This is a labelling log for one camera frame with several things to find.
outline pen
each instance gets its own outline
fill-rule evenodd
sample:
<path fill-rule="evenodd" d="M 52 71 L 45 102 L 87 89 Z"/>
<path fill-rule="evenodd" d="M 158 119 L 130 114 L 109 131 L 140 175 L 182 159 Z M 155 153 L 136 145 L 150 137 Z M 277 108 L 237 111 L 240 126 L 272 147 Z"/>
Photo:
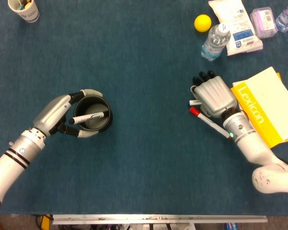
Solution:
<path fill-rule="evenodd" d="M 202 104 L 200 100 L 189 100 L 188 106 L 199 105 Z"/>
<path fill-rule="evenodd" d="M 99 113 L 94 113 L 94 114 L 87 114 L 87 115 L 83 115 L 83 116 L 75 116 L 75 117 L 69 119 L 69 123 L 70 124 L 78 124 L 78 123 L 85 122 L 87 120 L 103 118 L 105 116 L 109 116 L 109 110 L 99 112 Z"/>
<path fill-rule="evenodd" d="M 225 136 L 227 139 L 231 139 L 229 133 L 223 129 L 222 127 L 220 127 L 219 125 L 217 125 L 216 123 L 214 123 L 212 120 L 210 120 L 208 117 L 206 117 L 205 115 L 203 115 L 200 111 L 198 111 L 195 108 L 190 108 L 190 112 L 195 115 L 196 117 L 198 117 L 199 119 L 201 119 L 202 121 L 204 121 L 206 124 L 208 124 L 210 127 L 212 127 L 213 129 L 215 129 L 217 132 L 219 132 L 220 134 L 222 134 L 223 136 Z"/>

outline table surface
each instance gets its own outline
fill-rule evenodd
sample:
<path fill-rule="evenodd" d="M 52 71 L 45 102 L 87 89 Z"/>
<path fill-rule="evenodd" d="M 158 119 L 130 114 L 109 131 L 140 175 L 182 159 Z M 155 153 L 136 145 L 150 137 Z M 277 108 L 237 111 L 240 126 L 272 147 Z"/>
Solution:
<path fill-rule="evenodd" d="M 206 1 L 36 3 L 40 18 L 29 24 L 0 1 L 0 156 L 62 94 L 99 90 L 114 119 L 92 138 L 48 138 L 0 213 L 288 215 L 288 194 L 257 192 L 257 166 L 186 106 L 201 70 L 230 86 L 273 66 L 288 89 L 288 32 L 263 40 L 261 52 L 208 62 L 207 33 L 193 27 L 201 13 L 217 24 Z M 286 3 L 244 5 L 277 16 Z M 288 143 L 273 151 L 288 160 Z"/>

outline robotic arm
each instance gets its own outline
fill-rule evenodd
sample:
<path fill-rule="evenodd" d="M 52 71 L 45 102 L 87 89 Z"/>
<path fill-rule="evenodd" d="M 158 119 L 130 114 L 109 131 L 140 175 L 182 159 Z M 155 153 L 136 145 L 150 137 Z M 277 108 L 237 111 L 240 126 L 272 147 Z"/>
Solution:
<path fill-rule="evenodd" d="M 57 131 L 78 138 L 98 133 L 98 131 L 78 130 L 64 124 L 65 115 L 72 104 L 89 95 L 102 97 L 100 92 L 87 89 L 55 98 L 33 121 L 34 128 L 24 131 L 14 143 L 9 143 L 10 147 L 0 157 L 0 206 L 10 186 L 44 148 L 47 137 Z"/>
<path fill-rule="evenodd" d="M 237 109 L 237 100 L 220 76 L 212 71 L 200 72 L 191 87 L 195 98 L 202 102 L 201 109 L 208 115 L 223 120 L 223 127 L 231 134 L 246 159 L 262 165 L 252 174 L 254 187 L 262 193 L 288 193 L 288 165 L 277 158 Z"/>

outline yellow notebook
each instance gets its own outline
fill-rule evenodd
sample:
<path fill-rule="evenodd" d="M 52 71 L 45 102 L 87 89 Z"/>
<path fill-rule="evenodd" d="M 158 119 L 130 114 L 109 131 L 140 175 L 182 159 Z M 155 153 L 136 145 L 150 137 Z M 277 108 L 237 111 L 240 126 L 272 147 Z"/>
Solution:
<path fill-rule="evenodd" d="M 288 90 L 273 67 L 233 86 L 232 92 L 267 146 L 288 141 Z"/>

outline pen holder cup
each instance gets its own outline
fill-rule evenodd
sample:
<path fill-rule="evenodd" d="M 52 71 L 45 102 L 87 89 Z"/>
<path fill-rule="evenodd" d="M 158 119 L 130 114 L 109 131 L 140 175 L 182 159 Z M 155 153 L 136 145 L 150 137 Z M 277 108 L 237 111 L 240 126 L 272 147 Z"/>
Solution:
<path fill-rule="evenodd" d="M 75 107 L 74 116 L 83 116 L 103 111 L 109 111 L 109 115 L 99 119 L 92 119 L 78 125 L 88 131 L 102 132 L 109 128 L 113 120 L 113 114 L 109 104 L 99 96 L 87 96 L 82 98 Z"/>

